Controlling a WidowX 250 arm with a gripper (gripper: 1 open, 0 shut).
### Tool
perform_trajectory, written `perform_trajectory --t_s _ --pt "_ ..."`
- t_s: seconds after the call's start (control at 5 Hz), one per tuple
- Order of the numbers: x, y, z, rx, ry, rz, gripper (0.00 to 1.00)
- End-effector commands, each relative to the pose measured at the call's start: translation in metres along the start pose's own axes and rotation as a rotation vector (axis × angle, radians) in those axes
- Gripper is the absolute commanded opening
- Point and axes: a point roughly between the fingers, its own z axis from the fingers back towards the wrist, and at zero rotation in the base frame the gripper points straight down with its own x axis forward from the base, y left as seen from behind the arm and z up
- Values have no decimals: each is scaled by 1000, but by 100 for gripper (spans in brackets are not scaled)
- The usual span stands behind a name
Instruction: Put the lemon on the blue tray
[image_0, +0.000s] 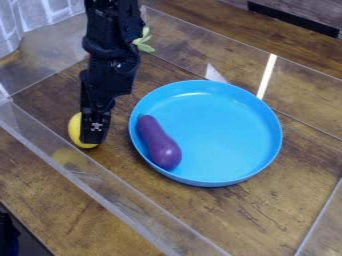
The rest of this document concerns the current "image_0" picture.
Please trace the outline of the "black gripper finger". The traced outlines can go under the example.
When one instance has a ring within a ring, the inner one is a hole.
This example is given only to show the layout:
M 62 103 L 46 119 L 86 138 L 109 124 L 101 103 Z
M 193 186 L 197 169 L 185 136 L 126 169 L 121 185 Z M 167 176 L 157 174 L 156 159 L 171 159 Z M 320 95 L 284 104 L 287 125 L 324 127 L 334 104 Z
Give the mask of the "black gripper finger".
M 105 141 L 110 125 L 110 113 L 90 108 L 81 109 L 80 141 L 85 144 L 101 144 Z
M 81 80 L 81 88 L 80 88 L 80 111 L 82 114 L 90 113 L 90 102 L 86 93 L 86 84 L 85 81 Z

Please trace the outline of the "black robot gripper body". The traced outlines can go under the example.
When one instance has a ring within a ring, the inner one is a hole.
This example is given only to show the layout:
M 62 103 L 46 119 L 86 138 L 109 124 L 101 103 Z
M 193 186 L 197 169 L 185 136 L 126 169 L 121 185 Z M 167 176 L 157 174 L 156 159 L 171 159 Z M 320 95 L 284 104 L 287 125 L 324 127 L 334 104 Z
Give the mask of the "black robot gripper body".
M 132 91 L 140 54 L 137 49 L 89 51 L 88 54 L 88 66 L 80 72 L 80 80 L 86 84 L 90 109 L 106 112 L 114 106 L 114 99 Z

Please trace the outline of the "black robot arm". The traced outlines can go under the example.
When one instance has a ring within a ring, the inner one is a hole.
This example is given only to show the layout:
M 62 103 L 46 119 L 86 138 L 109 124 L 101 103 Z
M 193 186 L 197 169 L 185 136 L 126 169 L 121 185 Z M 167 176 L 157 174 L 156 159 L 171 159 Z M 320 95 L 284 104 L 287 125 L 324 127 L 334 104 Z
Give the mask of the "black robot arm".
M 81 45 L 89 54 L 80 72 L 80 141 L 101 144 L 116 98 L 132 91 L 140 54 L 133 41 L 143 36 L 137 0 L 84 0 L 86 32 Z

